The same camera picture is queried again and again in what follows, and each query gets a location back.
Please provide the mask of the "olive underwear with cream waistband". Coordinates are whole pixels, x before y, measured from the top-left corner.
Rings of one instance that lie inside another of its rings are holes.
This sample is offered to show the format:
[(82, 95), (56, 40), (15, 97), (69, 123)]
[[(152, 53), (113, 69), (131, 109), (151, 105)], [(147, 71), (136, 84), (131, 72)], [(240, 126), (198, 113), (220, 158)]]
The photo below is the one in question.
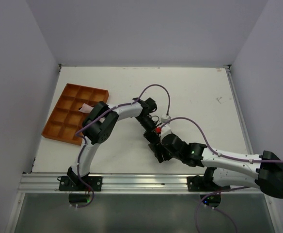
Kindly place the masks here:
[(148, 144), (150, 150), (154, 153), (155, 156), (158, 156), (159, 155), (159, 149), (157, 148), (157, 145), (156, 144), (152, 144), (152, 143), (149, 143)]

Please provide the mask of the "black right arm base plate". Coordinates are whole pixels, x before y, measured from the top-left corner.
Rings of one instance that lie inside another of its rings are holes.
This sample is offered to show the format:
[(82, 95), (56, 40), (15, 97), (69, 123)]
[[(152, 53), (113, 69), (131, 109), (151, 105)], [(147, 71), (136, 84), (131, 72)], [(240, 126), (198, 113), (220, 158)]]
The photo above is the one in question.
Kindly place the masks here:
[(189, 192), (214, 192), (231, 188), (229, 185), (219, 186), (213, 181), (205, 181), (201, 176), (188, 176), (187, 187)]

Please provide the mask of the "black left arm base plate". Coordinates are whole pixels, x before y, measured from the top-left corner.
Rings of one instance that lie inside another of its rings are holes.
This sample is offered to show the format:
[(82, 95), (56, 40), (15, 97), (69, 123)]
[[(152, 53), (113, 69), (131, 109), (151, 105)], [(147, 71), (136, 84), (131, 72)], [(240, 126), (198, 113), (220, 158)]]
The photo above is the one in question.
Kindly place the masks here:
[[(86, 186), (84, 183), (79, 183), (75, 185), (68, 176), (59, 176), (57, 180), (60, 182), (59, 190), (60, 191), (70, 191), (70, 192), (81, 192), (81, 191), (88, 191), (89, 187)], [(93, 191), (101, 191), (103, 177), (101, 176), (88, 176), (85, 177), (84, 180)]]

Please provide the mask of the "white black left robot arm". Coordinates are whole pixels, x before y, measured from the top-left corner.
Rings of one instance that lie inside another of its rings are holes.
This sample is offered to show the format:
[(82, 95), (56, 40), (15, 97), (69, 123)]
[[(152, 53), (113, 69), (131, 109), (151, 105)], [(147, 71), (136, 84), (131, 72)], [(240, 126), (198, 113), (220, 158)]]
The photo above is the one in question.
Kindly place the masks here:
[(115, 124), (120, 120), (134, 117), (145, 129), (143, 136), (149, 142), (149, 148), (157, 153), (157, 124), (150, 116), (156, 110), (157, 105), (152, 98), (145, 101), (134, 98), (130, 103), (113, 107), (99, 102), (84, 120), (83, 128), (77, 132), (82, 134), (83, 142), (75, 163), (67, 171), (70, 185), (78, 191), (92, 189), (87, 182), (91, 162), (99, 146), (110, 137)]

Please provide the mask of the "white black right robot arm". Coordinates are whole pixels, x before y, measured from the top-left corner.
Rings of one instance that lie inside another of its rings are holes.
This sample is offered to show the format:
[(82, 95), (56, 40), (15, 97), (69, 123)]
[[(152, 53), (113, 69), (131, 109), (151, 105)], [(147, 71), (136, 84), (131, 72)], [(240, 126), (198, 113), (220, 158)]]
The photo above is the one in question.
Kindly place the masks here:
[(190, 167), (206, 168), (203, 177), (196, 181), (206, 190), (245, 186), (283, 199), (283, 161), (270, 151), (261, 155), (224, 155), (206, 144), (186, 143), (173, 133), (160, 133), (158, 145), (165, 160), (174, 158)]

